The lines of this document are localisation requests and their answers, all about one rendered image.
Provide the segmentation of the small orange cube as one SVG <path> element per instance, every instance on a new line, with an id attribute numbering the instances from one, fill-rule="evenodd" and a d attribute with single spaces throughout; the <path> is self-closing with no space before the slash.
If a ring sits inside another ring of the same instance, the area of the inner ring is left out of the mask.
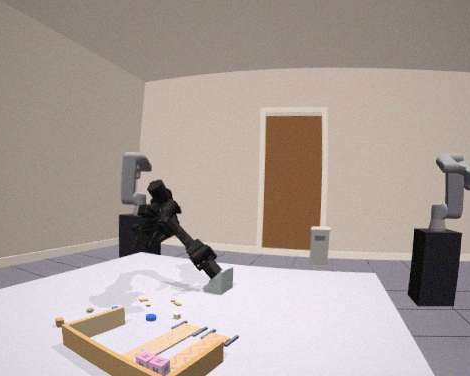
<path id="1" fill-rule="evenodd" d="M 59 317 L 59 318 L 55 318 L 55 319 L 56 319 L 55 323 L 56 323 L 57 328 L 58 328 L 58 327 L 60 328 L 60 327 L 61 327 L 61 324 L 62 324 L 62 323 L 61 323 L 61 320 L 63 319 L 63 317 L 61 317 L 61 318 Z M 63 320 L 64 320 L 64 319 L 63 319 Z"/>

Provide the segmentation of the peach strip with purple zigzag pattern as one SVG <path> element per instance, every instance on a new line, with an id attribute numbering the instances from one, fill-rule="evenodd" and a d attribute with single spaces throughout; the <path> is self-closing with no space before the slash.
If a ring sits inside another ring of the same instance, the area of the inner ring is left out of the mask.
<path id="1" fill-rule="evenodd" d="M 216 334 L 216 333 L 212 333 L 212 334 L 219 335 L 219 334 Z M 219 336 L 221 336 L 221 335 L 219 335 Z M 230 340 L 230 337 L 227 337 L 227 336 L 223 336 L 223 337 L 224 337 L 224 344 Z"/>

